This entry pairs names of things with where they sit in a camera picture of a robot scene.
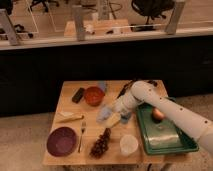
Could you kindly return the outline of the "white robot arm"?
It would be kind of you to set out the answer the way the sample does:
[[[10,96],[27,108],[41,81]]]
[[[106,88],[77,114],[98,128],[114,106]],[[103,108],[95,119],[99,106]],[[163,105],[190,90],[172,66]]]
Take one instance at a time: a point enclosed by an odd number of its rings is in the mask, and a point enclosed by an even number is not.
[[[213,121],[159,95],[145,81],[136,81],[124,95],[108,104],[108,107],[113,113],[126,115],[142,103],[157,108],[213,156]]]

